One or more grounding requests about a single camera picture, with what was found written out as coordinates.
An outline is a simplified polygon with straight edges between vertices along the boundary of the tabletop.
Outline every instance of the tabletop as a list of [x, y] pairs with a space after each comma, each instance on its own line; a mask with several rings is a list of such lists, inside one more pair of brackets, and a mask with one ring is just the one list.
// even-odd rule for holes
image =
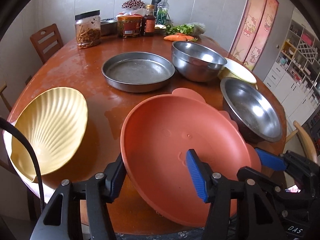
[[[237, 61], [210, 38], [203, 36], [198, 43]], [[223, 96], [218, 78], [208, 83], [196, 83], [186, 80], [176, 72], [170, 83], [162, 89], [139, 94], [123, 92], [109, 86], [101, 73], [101, 67], [106, 60], [123, 52], [144, 51], [171, 60], [171, 44], [161, 36], [132, 39], [108, 36], [103, 37], [98, 46], [77, 49], [76, 40], [73, 39], [54, 54], [32, 78], [8, 117], [11, 123], [16, 121], [33, 98], [53, 87], [66, 86], [79, 90], [88, 105], [87, 128], [76, 154], [65, 166], [43, 176], [46, 202], [63, 179], [72, 182], [87, 180], [116, 160], [120, 153], [120, 132], [124, 119], [141, 101], [155, 95], [171, 93], [178, 87], [185, 87], [198, 92], [209, 105], [222, 110]], [[284, 109], [259, 78], [257, 85], [278, 113], [284, 131], [279, 142], [262, 142], [258, 146], [279, 155], [284, 149], [286, 136]], [[11, 140], [4, 137], [4, 141], [6, 148], [10, 148]], [[262, 172], [271, 175], [271, 171], [265, 167]], [[31, 183], [26, 178], [22, 180], [39, 196], [38, 184]], [[108, 210], [114, 230], [119, 233], [152, 235], [189, 229], [156, 213], [140, 197], [128, 176], [124, 180], [119, 198], [113, 204], [108, 204]], [[81, 219], [82, 223], [88, 224], [85, 201], [81, 201]]]

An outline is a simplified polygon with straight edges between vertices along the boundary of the hello kitty curtain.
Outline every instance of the hello kitty curtain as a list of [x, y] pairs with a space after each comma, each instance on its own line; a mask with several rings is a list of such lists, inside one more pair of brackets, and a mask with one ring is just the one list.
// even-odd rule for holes
[[279, 2], [248, 0], [231, 54], [250, 70], [256, 65], [268, 40]]

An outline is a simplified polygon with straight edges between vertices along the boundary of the black cable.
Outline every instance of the black cable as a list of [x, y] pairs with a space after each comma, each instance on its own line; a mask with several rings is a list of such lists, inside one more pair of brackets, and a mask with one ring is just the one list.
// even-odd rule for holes
[[40, 207], [41, 207], [41, 212], [43, 211], [44, 208], [44, 193], [43, 193], [43, 185], [42, 185], [42, 178], [41, 178], [41, 172], [40, 172], [40, 167], [39, 163], [36, 157], [36, 153], [33, 150], [31, 144], [27, 140], [27, 138], [17, 129], [15, 128], [12, 124], [7, 122], [5, 119], [0, 117], [0, 128], [3, 130], [6, 130], [8, 133], [12, 134], [19, 142], [22, 143], [22, 145], [27, 149], [31, 160], [33, 162], [33, 166], [36, 171], [36, 176], [38, 178], [38, 184], [39, 184], [39, 192], [40, 192]]

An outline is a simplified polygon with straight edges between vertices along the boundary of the ribbed yellow bowl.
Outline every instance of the ribbed yellow bowl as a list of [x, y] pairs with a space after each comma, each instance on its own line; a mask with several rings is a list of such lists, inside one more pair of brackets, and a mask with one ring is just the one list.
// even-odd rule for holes
[[[76, 153], [88, 121], [84, 96], [73, 88], [57, 87], [31, 101], [17, 119], [15, 127], [32, 145], [41, 175], [65, 165]], [[30, 155], [12, 137], [12, 164], [30, 181], [37, 182]]]

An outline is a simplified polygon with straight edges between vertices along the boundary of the metal screw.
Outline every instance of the metal screw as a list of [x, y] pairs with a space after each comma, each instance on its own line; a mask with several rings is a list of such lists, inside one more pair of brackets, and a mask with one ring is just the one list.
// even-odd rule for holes
[[283, 210], [281, 214], [282, 214], [282, 216], [283, 216], [284, 218], [286, 218], [286, 217], [288, 216], [287, 210]]
[[62, 186], [66, 186], [66, 185], [68, 185], [69, 184], [69, 180], [68, 179], [64, 179], [62, 182], [61, 182], [61, 185]]
[[255, 181], [253, 179], [247, 179], [247, 183], [251, 186], [253, 186], [255, 183]]
[[220, 179], [221, 178], [221, 174], [218, 172], [214, 172], [212, 173], [212, 177], [214, 177], [215, 179]]
[[95, 175], [96, 179], [102, 179], [104, 177], [104, 174], [102, 172], [99, 172]]

